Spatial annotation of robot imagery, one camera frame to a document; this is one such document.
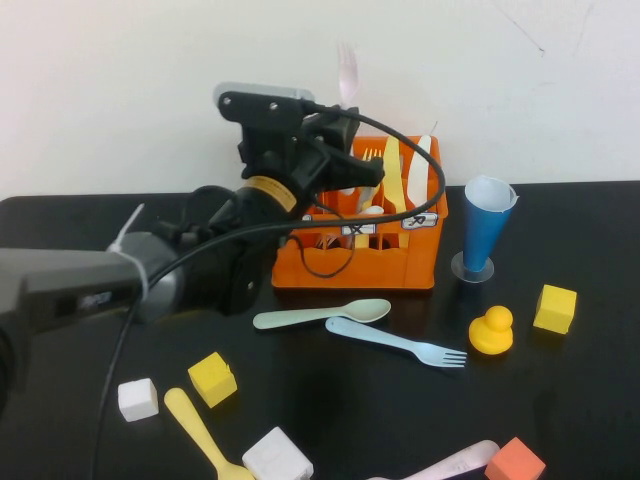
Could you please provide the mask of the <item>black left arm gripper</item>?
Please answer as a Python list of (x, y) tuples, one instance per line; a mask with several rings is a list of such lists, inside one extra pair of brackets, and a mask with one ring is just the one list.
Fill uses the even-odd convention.
[[(264, 176), (278, 181), (296, 197), (322, 191), (375, 187), (384, 177), (383, 160), (357, 159), (350, 151), (359, 121), (337, 113), (304, 108), (304, 138), (298, 134), (242, 127), (238, 151), (241, 178)], [(335, 149), (324, 149), (316, 140)]]

